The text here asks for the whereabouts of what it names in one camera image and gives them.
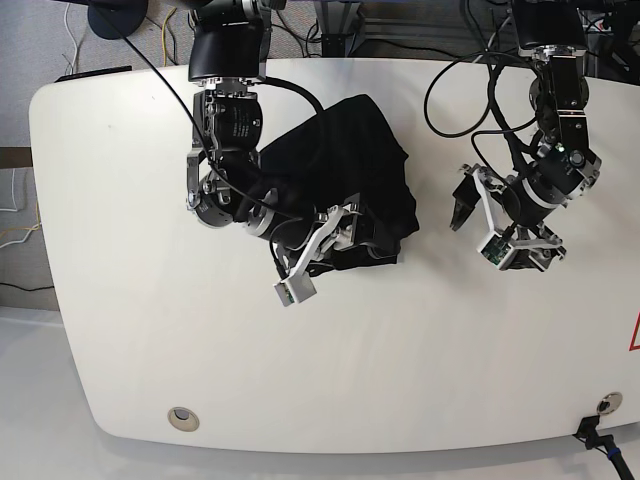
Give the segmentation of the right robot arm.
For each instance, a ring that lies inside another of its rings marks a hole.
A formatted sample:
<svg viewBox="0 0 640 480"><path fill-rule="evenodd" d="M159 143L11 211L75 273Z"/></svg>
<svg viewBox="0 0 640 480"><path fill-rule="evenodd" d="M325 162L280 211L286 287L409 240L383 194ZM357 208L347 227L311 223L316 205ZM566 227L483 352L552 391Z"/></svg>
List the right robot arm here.
<svg viewBox="0 0 640 480"><path fill-rule="evenodd" d="M240 223L265 240L280 277L392 263L398 242L364 200L367 143L386 123L367 98L325 108L305 88L262 70L282 1L191 1L194 96L188 205L210 227ZM260 149L253 87L302 96L312 117Z"/></svg>

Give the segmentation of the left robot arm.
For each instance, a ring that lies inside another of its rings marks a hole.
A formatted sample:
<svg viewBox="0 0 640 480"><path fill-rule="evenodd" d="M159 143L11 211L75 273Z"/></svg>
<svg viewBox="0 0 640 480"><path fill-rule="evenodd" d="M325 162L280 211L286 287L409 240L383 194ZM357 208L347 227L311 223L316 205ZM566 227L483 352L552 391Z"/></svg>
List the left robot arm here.
<svg viewBox="0 0 640 480"><path fill-rule="evenodd" d="M464 166L450 227L458 230L482 206L488 232L479 253L501 271L544 272L566 255L546 218L590 190L600 175L601 160L589 146L589 88L579 70L587 45L579 11L568 1L514 1L511 18L518 55L536 75L529 101L537 131L530 144L521 143L518 130L490 104L514 173L503 177L487 161Z"/></svg>

